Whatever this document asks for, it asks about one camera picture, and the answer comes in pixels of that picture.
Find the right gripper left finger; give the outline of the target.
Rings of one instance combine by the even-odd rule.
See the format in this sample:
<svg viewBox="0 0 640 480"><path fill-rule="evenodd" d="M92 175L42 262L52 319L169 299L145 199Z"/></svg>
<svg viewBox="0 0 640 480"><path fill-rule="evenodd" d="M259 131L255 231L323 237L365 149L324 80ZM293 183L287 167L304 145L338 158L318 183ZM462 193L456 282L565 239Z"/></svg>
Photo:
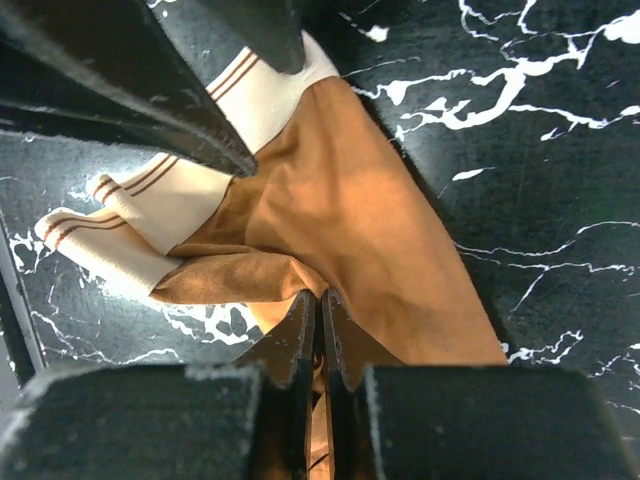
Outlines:
<svg viewBox="0 0 640 480"><path fill-rule="evenodd" d="M303 290L284 318L234 364L260 365L270 380L283 388L297 384L309 388L314 372L315 315L316 297Z"/></svg>

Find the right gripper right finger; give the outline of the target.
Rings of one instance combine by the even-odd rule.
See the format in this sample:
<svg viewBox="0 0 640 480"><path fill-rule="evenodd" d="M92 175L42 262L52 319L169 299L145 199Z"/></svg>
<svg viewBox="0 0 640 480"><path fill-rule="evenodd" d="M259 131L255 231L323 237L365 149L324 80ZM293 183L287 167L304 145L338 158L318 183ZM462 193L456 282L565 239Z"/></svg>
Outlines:
<svg viewBox="0 0 640 480"><path fill-rule="evenodd" d="M368 366L402 366L403 362L357 324L340 295L327 290L322 298L325 349L349 390L356 390Z"/></svg>

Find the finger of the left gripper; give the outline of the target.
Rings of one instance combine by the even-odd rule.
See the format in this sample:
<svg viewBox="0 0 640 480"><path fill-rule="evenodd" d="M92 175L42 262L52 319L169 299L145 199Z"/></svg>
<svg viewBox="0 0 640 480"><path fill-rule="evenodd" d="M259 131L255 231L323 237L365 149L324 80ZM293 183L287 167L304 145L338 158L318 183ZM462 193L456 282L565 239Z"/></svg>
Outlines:
<svg viewBox="0 0 640 480"><path fill-rule="evenodd" d="M201 4L277 72L297 74L305 66L304 1L207 0Z"/></svg>
<svg viewBox="0 0 640 480"><path fill-rule="evenodd" d="M1 131L257 163L143 1L4 1Z"/></svg>

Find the brown boxer underwear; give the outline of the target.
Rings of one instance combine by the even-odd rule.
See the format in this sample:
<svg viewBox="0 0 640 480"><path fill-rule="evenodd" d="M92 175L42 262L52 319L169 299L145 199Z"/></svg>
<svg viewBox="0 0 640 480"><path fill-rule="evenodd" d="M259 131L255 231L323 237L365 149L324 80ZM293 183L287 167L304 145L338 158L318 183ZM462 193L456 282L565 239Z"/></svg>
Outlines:
<svg viewBox="0 0 640 480"><path fill-rule="evenodd" d="M108 283L159 302L244 303L263 332L303 290L335 290L408 365L502 365L498 337L439 217L317 42L282 74L241 50L208 93L248 145L237 178L160 153L92 184L37 236Z"/></svg>

